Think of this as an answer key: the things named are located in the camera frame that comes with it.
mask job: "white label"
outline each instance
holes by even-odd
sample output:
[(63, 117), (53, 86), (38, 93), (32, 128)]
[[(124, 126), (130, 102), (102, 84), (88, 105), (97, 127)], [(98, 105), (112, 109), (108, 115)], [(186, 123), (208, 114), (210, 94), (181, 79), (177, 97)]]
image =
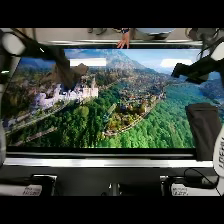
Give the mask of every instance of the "white label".
[(39, 196), (42, 191), (41, 185), (29, 185), (25, 188), (23, 196)]
[(188, 196), (187, 188), (186, 187), (173, 187), (172, 195), (173, 196)]

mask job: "flat screen display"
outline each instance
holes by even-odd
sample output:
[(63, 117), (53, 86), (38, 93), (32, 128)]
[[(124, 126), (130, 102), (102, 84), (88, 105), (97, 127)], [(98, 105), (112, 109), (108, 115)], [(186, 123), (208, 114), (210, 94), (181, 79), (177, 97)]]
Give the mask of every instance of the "flat screen display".
[(201, 84), (175, 79), (200, 49), (65, 49), (75, 75), (66, 89), (54, 61), (21, 58), (3, 96), (7, 145), (43, 148), (193, 148), (185, 106), (209, 102), (223, 120), (219, 73)]

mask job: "black cloth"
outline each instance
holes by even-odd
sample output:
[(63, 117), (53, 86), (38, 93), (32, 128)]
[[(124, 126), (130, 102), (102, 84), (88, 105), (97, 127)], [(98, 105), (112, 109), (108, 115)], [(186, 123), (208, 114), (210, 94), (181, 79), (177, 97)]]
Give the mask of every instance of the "black cloth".
[(195, 141), (197, 160), (213, 160), (215, 142), (222, 127), (218, 108), (209, 103), (198, 103), (190, 104), (185, 109)]

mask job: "castle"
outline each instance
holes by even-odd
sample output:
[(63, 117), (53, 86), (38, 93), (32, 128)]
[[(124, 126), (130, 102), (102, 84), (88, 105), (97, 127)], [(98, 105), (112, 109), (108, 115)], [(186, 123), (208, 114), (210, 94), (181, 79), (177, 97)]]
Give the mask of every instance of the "castle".
[(52, 107), (58, 101), (77, 100), (78, 102), (82, 102), (89, 97), (98, 97), (98, 88), (96, 87), (95, 78), (92, 80), (91, 88), (88, 88), (86, 84), (77, 83), (72, 91), (62, 92), (61, 90), (61, 84), (57, 84), (54, 89), (53, 97), (49, 99), (46, 99), (46, 93), (37, 94), (34, 98), (33, 108), (45, 110)]

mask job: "human hand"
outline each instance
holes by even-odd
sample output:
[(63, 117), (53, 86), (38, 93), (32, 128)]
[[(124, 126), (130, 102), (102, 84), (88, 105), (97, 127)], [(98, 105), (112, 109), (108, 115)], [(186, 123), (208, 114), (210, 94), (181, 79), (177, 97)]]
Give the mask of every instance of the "human hand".
[(117, 43), (117, 48), (123, 48), (124, 45), (127, 45), (127, 48), (129, 48), (129, 41), (130, 41), (130, 32), (124, 33), (122, 35), (122, 39)]

